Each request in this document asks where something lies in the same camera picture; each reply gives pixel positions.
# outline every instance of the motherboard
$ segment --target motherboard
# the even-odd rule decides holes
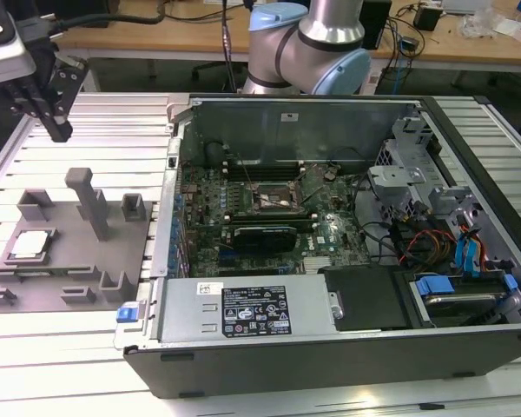
[[[188,276],[316,274],[370,256],[355,226],[358,175],[287,168],[181,167]]]

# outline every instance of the black cable bundle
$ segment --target black cable bundle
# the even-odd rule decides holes
[[[80,17],[74,17],[73,19],[61,20],[56,23],[56,28],[53,31],[54,33],[65,32],[71,28],[75,28],[77,26],[84,26],[90,23],[99,23],[99,22],[127,22],[127,23],[137,23],[137,24],[158,24],[164,20],[166,17],[166,11],[163,0],[158,0],[158,5],[156,7],[156,11],[158,12],[158,16],[156,17],[139,17],[139,16],[130,16],[130,15],[120,15],[120,14],[110,14],[110,13],[99,13],[94,15],[86,15]]]

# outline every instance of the side panel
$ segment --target side panel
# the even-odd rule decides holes
[[[486,374],[521,356],[521,330],[261,347],[169,349],[124,358],[163,399]]]

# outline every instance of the white sticker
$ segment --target white sticker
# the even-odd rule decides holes
[[[297,122],[299,120],[299,113],[282,113],[281,120],[283,122]]]
[[[197,295],[221,295],[223,282],[197,282]]]

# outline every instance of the blue latch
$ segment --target blue latch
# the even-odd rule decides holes
[[[518,289],[518,282],[515,281],[515,277],[512,274],[504,275],[504,281],[510,292]]]
[[[124,307],[118,308],[115,320],[118,323],[137,323],[138,307]]]
[[[455,292],[450,278],[445,275],[423,276],[420,280],[415,282],[415,285],[421,295],[451,294]]]

